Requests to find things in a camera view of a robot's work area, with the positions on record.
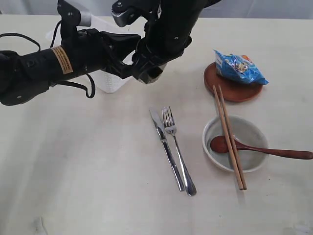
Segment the fork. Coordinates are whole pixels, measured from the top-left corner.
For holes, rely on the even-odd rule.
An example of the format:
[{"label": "fork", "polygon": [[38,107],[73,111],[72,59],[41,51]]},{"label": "fork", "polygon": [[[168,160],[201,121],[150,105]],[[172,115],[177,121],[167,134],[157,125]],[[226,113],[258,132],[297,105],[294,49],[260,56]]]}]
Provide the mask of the fork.
[{"label": "fork", "polygon": [[179,157],[179,162],[180,162],[180,166],[181,166],[181,170],[182,170],[182,175],[184,178],[186,192],[189,196],[193,196],[197,193],[197,189],[196,189],[194,183],[192,182],[192,179],[189,175],[186,164],[182,158],[180,149],[178,147],[178,143],[177,143],[177,139],[176,139],[177,129],[175,126],[175,122],[174,122],[171,108],[169,106],[163,107],[162,108],[162,114],[163,114],[163,123],[164,123],[165,131],[167,133],[171,134],[174,138],[174,141],[175,141],[176,151],[177,151],[177,154]]}]

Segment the table knife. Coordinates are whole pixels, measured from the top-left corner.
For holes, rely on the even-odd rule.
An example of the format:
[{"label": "table knife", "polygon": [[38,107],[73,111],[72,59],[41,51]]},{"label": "table knife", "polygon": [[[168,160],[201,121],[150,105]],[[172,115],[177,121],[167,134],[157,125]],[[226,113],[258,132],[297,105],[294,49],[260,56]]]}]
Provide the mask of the table knife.
[{"label": "table knife", "polygon": [[160,119],[160,116],[157,114],[157,111],[155,109],[149,108],[149,111],[150,111],[153,123],[156,126],[156,132],[160,136],[161,142],[163,144],[164,150],[165,150],[166,155],[167,155],[167,159],[168,159],[168,161],[169,161],[169,163],[171,165],[171,168],[173,170],[173,174],[175,176],[178,188],[179,188],[180,191],[184,191],[184,185],[183,185],[182,179],[180,177],[179,171],[177,169],[177,166],[175,164],[175,161],[173,159],[173,155],[171,153],[170,147],[168,145],[168,142],[167,142],[167,139],[166,139],[166,136],[165,136],[166,132],[165,132],[164,125],[163,125],[163,123],[162,123],[162,121]]}]

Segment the wooden chopstick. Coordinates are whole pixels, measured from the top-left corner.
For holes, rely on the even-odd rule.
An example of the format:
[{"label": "wooden chopstick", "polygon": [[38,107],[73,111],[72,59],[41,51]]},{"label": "wooden chopstick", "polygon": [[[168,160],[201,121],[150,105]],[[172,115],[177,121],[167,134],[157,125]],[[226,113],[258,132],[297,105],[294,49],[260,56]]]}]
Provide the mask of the wooden chopstick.
[{"label": "wooden chopstick", "polygon": [[229,139],[229,134],[228,134],[226,121],[225,121],[225,118],[224,118],[223,110],[222,110],[222,107],[221,107],[221,104],[220,104],[220,101],[219,101],[219,96],[218,96],[218,94],[216,92],[215,86],[213,86],[213,91],[214,91],[216,105],[217,105],[217,108],[219,110],[220,119],[221,119],[223,131],[224,131],[224,135],[225,135],[225,139],[226,139],[226,143],[227,143],[227,147],[228,147],[231,163],[233,165],[235,176],[236,176],[236,179],[237,179],[238,187],[239,187],[239,190],[243,190],[244,186],[243,186],[240,174],[239,174],[236,158],[235,158],[235,155],[234,155],[234,152],[233,152],[233,149],[232,149],[232,146],[231,146],[231,142],[230,142],[230,139]]},{"label": "wooden chopstick", "polygon": [[237,167],[239,170],[240,178],[241,178],[241,181],[243,183],[244,190],[246,190],[246,181],[245,181],[244,174],[243,174],[243,168],[241,167],[241,162],[240,162],[240,158],[238,155],[238,151],[237,151],[237,147],[236,147],[236,143],[235,143],[235,139],[234,139],[234,134],[233,134],[233,131],[232,131],[232,128],[230,125],[230,120],[228,117],[228,113],[227,113],[227,109],[226,109],[225,101],[224,101],[224,96],[223,96],[222,89],[221,89],[220,85],[219,85],[219,90],[220,90],[220,97],[221,97],[221,101],[222,101],[222,108],[224,110],[224,116],[226,119],[228,131],[229,131],[230,142],[231,142],[231,145],[233,147],[234,154],[235,154],[235,159],[236,159]]}]

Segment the wooden spoon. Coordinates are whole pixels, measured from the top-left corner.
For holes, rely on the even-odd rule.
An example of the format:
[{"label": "wooden spoon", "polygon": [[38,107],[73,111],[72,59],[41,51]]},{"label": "wooden spoon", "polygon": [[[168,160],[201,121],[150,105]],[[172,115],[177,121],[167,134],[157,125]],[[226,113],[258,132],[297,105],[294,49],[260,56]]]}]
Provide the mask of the wooden spoon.
[{"label": "wooden spoon", "polygon": [[[295,151],[295,150],[281,150],[281,149],[268,149],[268,148],[257,148],[240,143],[235,139],[235,144],[237,150],[251,150],[261,153],[267,153],[271,155],[276,155],[284,158],[294,158],[294,159],[313,159],[313,152],[308,151]],[[210,143],[210,147],[214,152],[217,153],[227,153],[227,143],[225,136],[216,136]]]}]

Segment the snack bag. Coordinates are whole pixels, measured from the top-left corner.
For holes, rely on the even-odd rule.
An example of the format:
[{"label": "snack bag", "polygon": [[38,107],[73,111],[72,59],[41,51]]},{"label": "snack bag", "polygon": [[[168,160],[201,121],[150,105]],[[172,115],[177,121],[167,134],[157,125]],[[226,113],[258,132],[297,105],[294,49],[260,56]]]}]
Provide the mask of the snack bag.
[{"label": "snack bag", "polygon": [[215,50],[215,53],[216,73],[218,75],[244,84],[256,82],[266,85],[268,83],[246,55],[223,55],[217,50]]}]

